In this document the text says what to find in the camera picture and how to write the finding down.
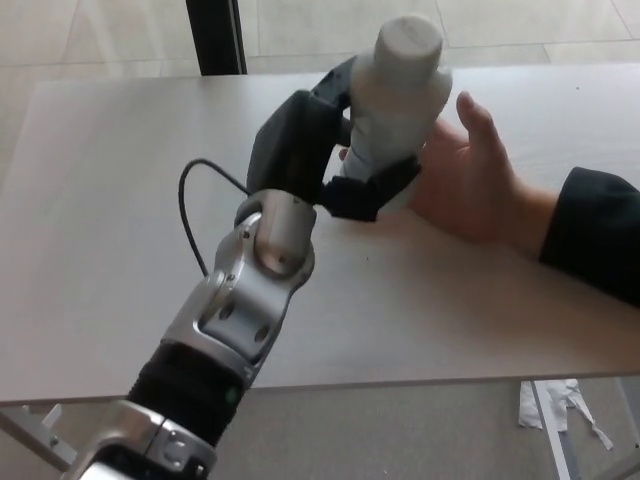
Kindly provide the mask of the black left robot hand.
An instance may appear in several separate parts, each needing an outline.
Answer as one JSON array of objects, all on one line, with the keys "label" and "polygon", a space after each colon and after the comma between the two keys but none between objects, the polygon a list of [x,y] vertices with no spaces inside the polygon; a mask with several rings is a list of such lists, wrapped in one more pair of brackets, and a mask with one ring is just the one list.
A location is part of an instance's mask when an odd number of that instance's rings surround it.
[{"label": "black left robot hand", "polygon": [[417,157],[405,154],[362,180],[345,173],[323,182],[333,148],[352,146],[353,122],[343,112],[351,106],[354,62],[351,57],[338,64],[311,90],[295,91],[262,125],[247,172],[250,193],[282,190],[324,207],[334,217],[374,222],[417,177]]}]

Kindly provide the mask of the bare human hand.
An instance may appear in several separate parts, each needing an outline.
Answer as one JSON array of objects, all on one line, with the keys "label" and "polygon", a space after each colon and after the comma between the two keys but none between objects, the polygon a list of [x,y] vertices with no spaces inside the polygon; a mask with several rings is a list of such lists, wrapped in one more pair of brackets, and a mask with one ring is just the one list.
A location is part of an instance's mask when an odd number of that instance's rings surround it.
[{"label": "bare human hand", "polygon": [[436,122],[409,207],[463,240],[537,258],[559,195],[516,175],[491,114],[469,93],[458,95],[456,111],[465,131]]}]

